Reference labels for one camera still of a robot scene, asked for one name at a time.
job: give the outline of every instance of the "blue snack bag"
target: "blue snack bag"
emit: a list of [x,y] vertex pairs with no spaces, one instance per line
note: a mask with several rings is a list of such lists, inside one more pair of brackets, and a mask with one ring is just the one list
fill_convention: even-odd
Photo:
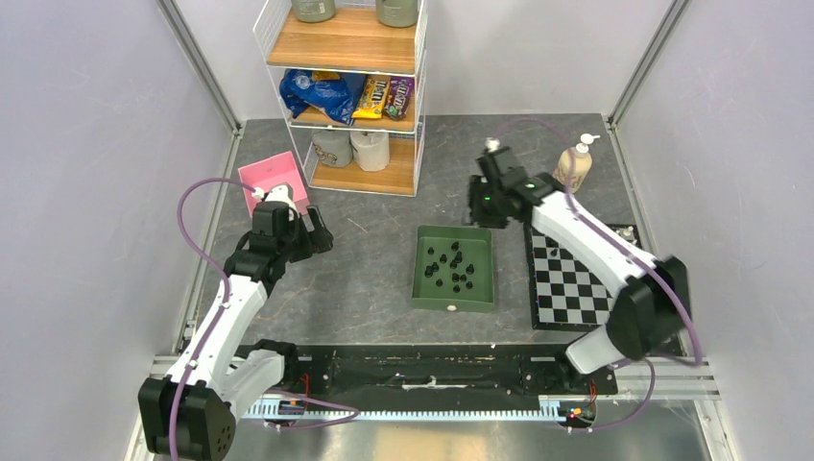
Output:
[[350,125],[364,85],[364,74],[288,69],[280,82],[280,96],[295,118],[313,106]]

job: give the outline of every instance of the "beige lotion bottle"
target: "beige lotion bottle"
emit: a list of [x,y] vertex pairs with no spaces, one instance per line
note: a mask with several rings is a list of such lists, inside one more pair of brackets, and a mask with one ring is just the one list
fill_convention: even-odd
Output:
[[[574,167],[574,174],[571,177],[571,189],[576,192],[587,176],[590,166],[593,164],[593,159],[590,157],[590,145],[593,140],[599,136],[585,133],[580,136],[580,143],[574,147],[574,158],[576,159],[576,166]],[[554,178],[566,185],[568,182],[568,174],[571,172],[571,155],[565,150],[560,156],[560,161],[557,163],[557,168],[554,170]]]

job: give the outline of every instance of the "gray tabletop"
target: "gray tabletop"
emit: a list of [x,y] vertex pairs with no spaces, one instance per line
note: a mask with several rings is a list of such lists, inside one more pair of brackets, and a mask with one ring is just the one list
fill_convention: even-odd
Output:
[[[493,230],[496,312],[417,310],[410,306],[419,225],[460,225],[467,181],[484,139],[513,116],[430,116],[418,196],[396,197],[310,189],[334,235],[324,255],[289,264],[285,277],[252,321],[244,343],[261,338],[298,344],[519,343],[568,341],[573,333],[531,329],[528,266],[522,227]],[[628,224],[634,215],[619,165],[598,114],[543,115],[570,138],[600,134],[591,147],[593,167],[577,199],[605,223]],[[308,136],[307,131],[297,136]],[[562,143],[542,128],[520,124],[501,136],[530,174],[552,171]],[[291,149],[279,120],[251,121],[235,167]],[[250,227],[242,191],[226,197],[213,255],[224,261]],[[201,305],[205,315],[217,290],[208,271]]]

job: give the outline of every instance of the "shelf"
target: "shelf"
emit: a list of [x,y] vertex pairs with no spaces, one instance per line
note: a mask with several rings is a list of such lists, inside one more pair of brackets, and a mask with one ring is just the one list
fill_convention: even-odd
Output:
[[412,196],[416,168],[416,142],[413,139],[390,139],[390,164],[376,171],[363,171],[355,161],[344,168],[319,163],[311,179],[313,187],[356,190]]
[[407,106],[407,115],[402,120],[392,120],[387,115],[378,119],[359,118],[353,121],[353,125],[345,125],[332,120],[318,109],[308,108],[297,118],[290,118],[292,126],[308,125],[305,128],[327,128],[347,127],[355,130],[406,132],[411,133],[416,128],[416,92],[410,97],[410,105]]
[[386,74],[416,74],[416,26],[387,27],[375,9],[337,9],[325,22],[305,23],[288,13],[269,65]]

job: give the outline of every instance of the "pink bin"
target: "pink bin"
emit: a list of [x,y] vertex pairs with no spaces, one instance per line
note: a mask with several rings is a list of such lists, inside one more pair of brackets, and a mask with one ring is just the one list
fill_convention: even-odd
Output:
[[[266,192],[278,185],[288,184],[294,191],[293,199],[297,211],[299,214],[307,213],[305,208],[309,205],[308,194],[305,193],[297,161],[294,160],[291,151],[240,167],[237,169],[237,174],[240,176],[240,181],[254,187],[262,187]],[[249,208],[249,216],[251,216],[254,214],[254,206],[259,200],[252,197],[246,189],[243,190],[243,195],[246,197],[246,206]]]

